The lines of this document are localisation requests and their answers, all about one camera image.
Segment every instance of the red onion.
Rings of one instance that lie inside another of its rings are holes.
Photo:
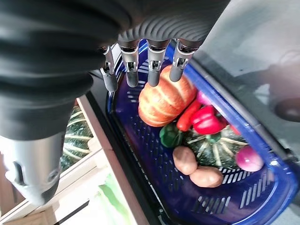
[[[242,147],[235,155],[237,165],[245,171],[256,172],[263,167],[263,159],[249,145]]]

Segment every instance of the orange pumpkin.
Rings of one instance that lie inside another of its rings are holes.
[[[172,122],[196,96],[197,89],[185,76],[172,82],[170,70],[171,65],[165,67],[158,86],[147,83],[139,96],[138,113],[149,126],[162,127]]]

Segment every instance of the green striped squash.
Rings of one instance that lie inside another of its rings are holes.
[[[199,165],[238,169],[235,154],[248,144],[227,126],[215,135],[200,135],[190,129],[184,133],[183,145],[194,152]]]
[[[74,106],[67,125],[60,164],[63,171],[90,153],[88,141],[93,135],[79,106]]]

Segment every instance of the toy vegetable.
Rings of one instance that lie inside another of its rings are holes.
[[[200,135],[194,129],[184,133],[182,144],[189,147],[199,165],[238,169],[235,154],[245,145],[245,139],[236,135],[230,126],[214,135]]]
[[[63,171],[90,153],[88,141],[93,134],[79,106],[74,106],[67,125],[60,164]]]
[[[184,175],[190,175],[198,167],[193,151],[185,146],[178,146],[173,151],[175,167]]]
[[[175,124],[171,123],[160,130],[159,137],[163,146],[173,148],[181,144],[183,134]]]
[[[202,188],[216,188],[223,182],[223,174],[211,166],[199,166],[189,177],[194,184]]]
[[[177,82],[170,80],[171,65],[160,74],[159,84],[146,83],[139,96],[138,113],[149,126],[163,127],[171,123],[196,97],[197,89],[185,77]]]
[[[263,159],[249,145],[241,148],[235,158],[237,165],[249,172],[259,171],[263,167]]]
[[[177,122],[177,128],[180,131],[187,131],[192,126],[191,117],[200,106],[201,104],[197,100],[194,100],[184,111]]]
[[[212,135],[226,127],[226,121],[218,115],[217,110],[211,106],[205,106],[198,110],[192,117],[191,122],[195,131],[201,135]]]

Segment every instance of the potato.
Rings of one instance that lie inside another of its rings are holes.
[[[197,169],[197,161],[193,151],[184,146],[178,146],[173,151],[176,168],[184,175],[190,175]]]
[[[223,182],[223,174],[212,166],[199,166],[189,177],[194,184],[202,188],[215,188]]]

